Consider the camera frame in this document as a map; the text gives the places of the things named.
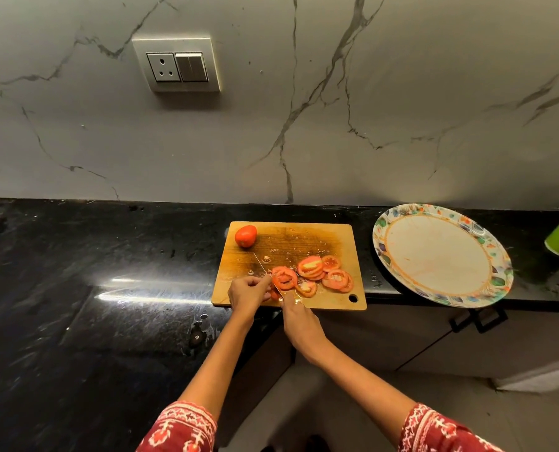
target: switch plate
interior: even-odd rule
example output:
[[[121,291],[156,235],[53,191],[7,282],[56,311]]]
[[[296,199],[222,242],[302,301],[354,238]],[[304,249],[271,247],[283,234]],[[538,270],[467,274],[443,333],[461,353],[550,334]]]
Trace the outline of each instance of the switch plate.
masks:
[[[180,83],[175,57],[172,53],[148,53],[154,79],[159,83]]]
[[[210,38],[153,37],[142,35],[133,37],[131,43],[133,44],[133,50],[136,53],[143,75],[146,77],[146,81],[152,91],[218,92],[221,90],[213,53],[213,42]],[[204,62],[203,71],[208,81],[157,81],[152,71],[153,67],[150,65],[150,60],[148,60],[148,54],[168,53],[171,53],[171,55],[178,53],[180,55],[201,53]]]
[[[175,62],[184,83],[205,83],[208,81],[201,52],[176,53]]]

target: marble wall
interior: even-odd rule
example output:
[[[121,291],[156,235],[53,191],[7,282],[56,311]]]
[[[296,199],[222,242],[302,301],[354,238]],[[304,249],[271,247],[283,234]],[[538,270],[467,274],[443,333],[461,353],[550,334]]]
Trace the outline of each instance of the marble wall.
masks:
[[[0,0],[0,197],[558,208],[559,0]]]

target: wooden cutting board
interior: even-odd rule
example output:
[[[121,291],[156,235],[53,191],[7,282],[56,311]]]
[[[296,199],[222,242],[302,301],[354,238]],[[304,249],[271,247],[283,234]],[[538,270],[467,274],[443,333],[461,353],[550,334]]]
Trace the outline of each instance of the wooden cutting board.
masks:
[[[236,231],[245,225],[257,228],[257,242],[248,249],[236,244]],[[365,291],[355,248],[355,238],[350,225],[341,223],[285,223],[285,222],[231,222],[225,241],[219,272],[213,290],[212,302],[227,306],[230,299],[227,290],[231,281],[238,277],[263,275],[256,254],[266,269],[274,266],[295,267],[309,255],[334,255],[342,261],[342,269],[351,274],[354,287],[350,293],[335,292],[317,283],[317,294],[303,298],[311,309],[365,310]],[[263,262],[270,257],[271,261]],[[281,306],[279,301],[267,300],[263,306]]]

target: sleeve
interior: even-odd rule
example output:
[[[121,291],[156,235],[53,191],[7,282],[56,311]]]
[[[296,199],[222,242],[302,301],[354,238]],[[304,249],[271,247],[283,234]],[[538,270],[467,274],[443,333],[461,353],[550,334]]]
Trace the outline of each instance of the sleeve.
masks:
[[[216,431],[206,409],[176,401],[160,413],[136,452],[212,452]]]
[[[503,452],[468,428],[418,403],[401,430],[398,452]]]

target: knife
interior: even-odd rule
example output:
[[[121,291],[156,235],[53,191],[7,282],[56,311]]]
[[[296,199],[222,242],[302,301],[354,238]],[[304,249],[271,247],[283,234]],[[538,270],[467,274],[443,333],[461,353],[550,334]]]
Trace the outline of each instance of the knife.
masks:
[[[261,268],[263,268],[263,275],[267,274],[267,270],[265,269],[265,267],[263,266],[263,264],[261,263],[261,261],[258,259],[257,255],[253,252],[254,258],[257,259],[257,262],[259,265],[261,265]],[[284,300],[284,296],[281,293],[281,290],[279,288],[277,288],[277,286],[275,286],[275,289],[280,293],[279,295],[281,296],[281,300]]]

